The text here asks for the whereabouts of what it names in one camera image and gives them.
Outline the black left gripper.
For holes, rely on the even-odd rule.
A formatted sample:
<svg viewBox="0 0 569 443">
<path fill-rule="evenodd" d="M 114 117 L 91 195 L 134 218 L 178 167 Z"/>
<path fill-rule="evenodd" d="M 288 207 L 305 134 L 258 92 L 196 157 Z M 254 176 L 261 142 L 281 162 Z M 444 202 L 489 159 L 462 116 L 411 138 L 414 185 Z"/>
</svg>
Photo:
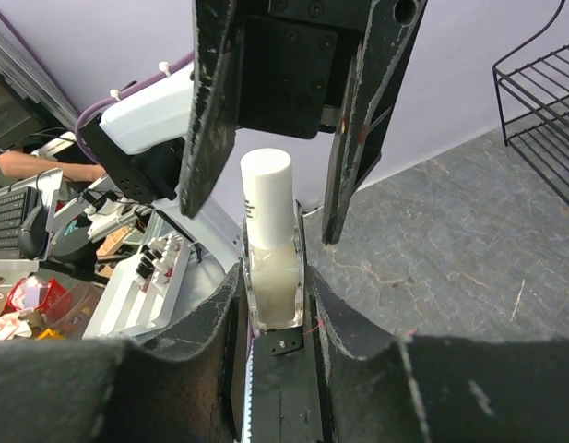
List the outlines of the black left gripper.
<svg viewBox="0 0 569 443">
<path fill-rule="evenodd" d="M 334 132 L 338 120 L 322 219 L 322 243 L 334 245 L 352 196 L 382 158 L 427 3 L 241 5 L 239 107 L 238 3 L 194 2 L 194 95 L 180 175 L 181 213 L 193 219 L 209 199 L 234 147 L 237 119 L 241 128 L 303 139 Z"/>
</svg>

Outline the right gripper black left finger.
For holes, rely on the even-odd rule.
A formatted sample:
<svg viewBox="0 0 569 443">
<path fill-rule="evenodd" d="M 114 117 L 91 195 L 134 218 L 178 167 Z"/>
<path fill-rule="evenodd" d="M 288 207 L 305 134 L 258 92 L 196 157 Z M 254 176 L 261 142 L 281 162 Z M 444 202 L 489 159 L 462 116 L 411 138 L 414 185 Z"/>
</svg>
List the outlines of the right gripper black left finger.
<svg viewBox="0 0 569 443">
<path fill-rule="evenodd" d="M 169 329 L 130 340 L 0 341 L 0 442 L 232 442 L 242 273 Z"/>
</svg>

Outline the clear nail polish bottle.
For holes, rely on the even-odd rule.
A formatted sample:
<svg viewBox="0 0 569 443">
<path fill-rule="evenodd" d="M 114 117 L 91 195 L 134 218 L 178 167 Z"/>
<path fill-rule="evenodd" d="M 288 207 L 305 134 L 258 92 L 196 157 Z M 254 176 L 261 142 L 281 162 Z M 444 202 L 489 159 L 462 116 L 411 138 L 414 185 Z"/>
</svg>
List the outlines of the clear nail polish bottle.
<svg viewBox="0 0 569 443">
<path fill-rule="evenodd" d="M 264 250 L 250 243 L 243 225 L 243 282 L 254 335 L 292 329 L 304 321 L 305 246 L 300 205 L 293 204 L 290 243 Z"/>
</svg>

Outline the white nail polish cap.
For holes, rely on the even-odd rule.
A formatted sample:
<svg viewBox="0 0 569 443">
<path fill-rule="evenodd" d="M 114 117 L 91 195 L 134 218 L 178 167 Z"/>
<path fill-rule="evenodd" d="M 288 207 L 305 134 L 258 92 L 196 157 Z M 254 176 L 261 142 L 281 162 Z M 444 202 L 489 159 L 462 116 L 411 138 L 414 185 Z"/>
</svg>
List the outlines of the white nail polish cap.
<svg viewBox="0 0 569 443">
<path fill-rule="evenodd" d="M 291 157 L 263 148 L 242 156 L 240 167 L 249 243 L 264 250 L 288 245 L 293 237 Z"/>
</svg>

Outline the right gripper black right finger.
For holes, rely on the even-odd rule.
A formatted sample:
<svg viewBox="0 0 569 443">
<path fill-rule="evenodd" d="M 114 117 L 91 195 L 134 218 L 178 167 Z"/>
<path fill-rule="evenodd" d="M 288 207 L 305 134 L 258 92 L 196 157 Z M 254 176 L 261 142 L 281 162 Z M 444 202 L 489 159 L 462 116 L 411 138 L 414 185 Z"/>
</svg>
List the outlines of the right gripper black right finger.
<svg viewBox="0 0 569 443">
<path fill-rule="evenodd" d="M 335 441 L 569 442 L 569 340 L 400 337 L 306 277 Z"/>
</svg>

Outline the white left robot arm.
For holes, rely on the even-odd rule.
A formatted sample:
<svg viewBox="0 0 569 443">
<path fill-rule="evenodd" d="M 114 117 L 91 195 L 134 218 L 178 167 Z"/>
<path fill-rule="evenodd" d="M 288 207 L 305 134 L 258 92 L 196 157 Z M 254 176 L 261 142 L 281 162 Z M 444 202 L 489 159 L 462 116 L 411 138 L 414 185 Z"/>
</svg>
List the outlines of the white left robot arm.
<svg viewBox="0 0 569 443">
<path fill-rule="evenodd" d="M 113 181 L 149 203 L 202 210 L 236 132 L 333 138 L 322 241 L 380 161 L 423 1 L 197 1 L 194 52 L 88 111 L 77 132 Z"/>
</svg>

